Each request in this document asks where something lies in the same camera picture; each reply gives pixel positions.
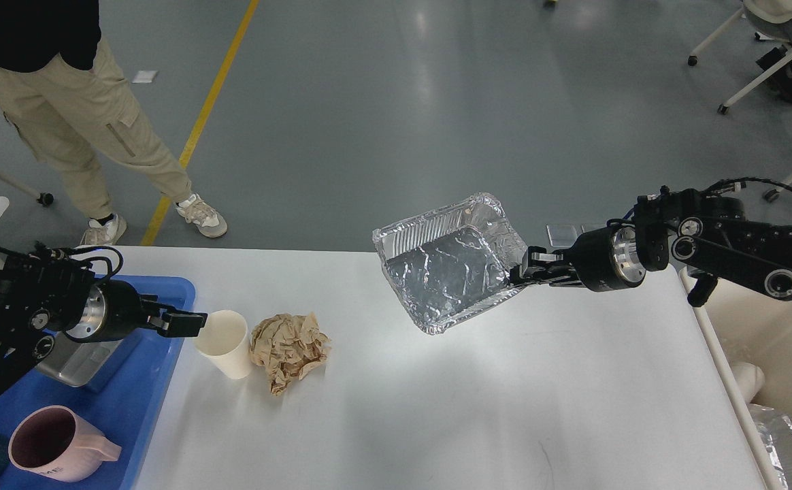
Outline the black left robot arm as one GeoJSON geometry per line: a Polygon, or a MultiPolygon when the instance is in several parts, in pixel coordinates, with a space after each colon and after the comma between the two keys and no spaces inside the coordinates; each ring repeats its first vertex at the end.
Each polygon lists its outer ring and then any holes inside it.
{"type": "Polygon", "coordinates": [[[183,311],[116,278],[114,247],[48,248],[29,253],[0,246],[0,396],[47,359],[61,333],[76,344],[119,341],[138,329],[194,338],[203,312],[183,311]]]}

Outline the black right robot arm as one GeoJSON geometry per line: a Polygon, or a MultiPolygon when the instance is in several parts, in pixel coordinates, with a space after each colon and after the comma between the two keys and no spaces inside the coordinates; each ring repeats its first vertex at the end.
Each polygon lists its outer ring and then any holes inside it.
{"type": "Polygon", "coordinates": [[[623,218],[581,233],[569,248],[529,247],[509,271],[509,283],[622,291],[676,260],[695,279],[688,294],[695,308],[707,303],[720,279],[792,301],[792,225],[748,220],[732,197],[745,183],[725,179],[701,191],[663,186],[640,196],[623,218]]]}

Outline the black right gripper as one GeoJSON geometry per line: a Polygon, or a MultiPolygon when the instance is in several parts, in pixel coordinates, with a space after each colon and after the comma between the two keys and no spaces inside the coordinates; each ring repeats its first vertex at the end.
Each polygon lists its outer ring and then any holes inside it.
{"type": "Polygon", "coordinates": [[[590,291],[622,291],[640,286],[647,270],[638,257],[632,226],[600,227],[578,237],[568,249],[548,251],[529,247],[523,270],[514,266],[509,282],[515,287],[545,284],[552,287],[585,286],[590,291]]]}

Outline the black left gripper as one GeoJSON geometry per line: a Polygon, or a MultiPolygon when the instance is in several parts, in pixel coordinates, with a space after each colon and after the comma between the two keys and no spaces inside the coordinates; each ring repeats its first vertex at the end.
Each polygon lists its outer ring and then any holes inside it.
{"type": "Polygon", "coordinates": [[[149,329],[164,338],[196,338],[208,314],[176,309],[157,309],[159,296],[141,294],[131,283],[109,280],[90,288],[80,320],[67,329],[74,342],[110,342],[149,329]]]}

